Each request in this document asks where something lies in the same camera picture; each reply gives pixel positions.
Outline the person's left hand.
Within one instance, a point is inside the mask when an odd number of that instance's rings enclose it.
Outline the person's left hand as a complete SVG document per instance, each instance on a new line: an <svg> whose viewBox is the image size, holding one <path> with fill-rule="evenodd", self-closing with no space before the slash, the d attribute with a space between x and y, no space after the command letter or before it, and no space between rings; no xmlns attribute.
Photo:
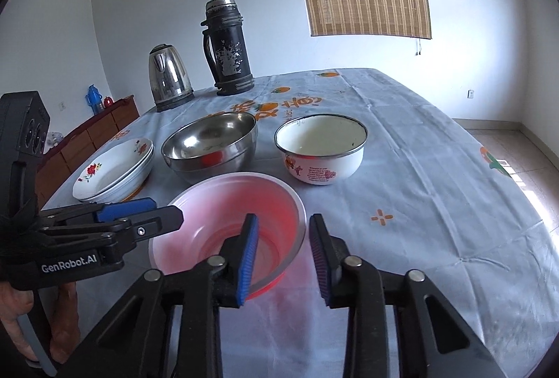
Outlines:
<svg viewBox="0 0 559 378"><path fill-rule="evenodd" d="M8 282L1 283L1 322L15 348L23 357L37 361L37 355L17 323L20 315L26 315L33 307L31 291L19 291ZM80 343L78 294L76 283L65 283L58 288L54 312L50 320L52 339L50 353L54 361L63 364Z"/></svg>

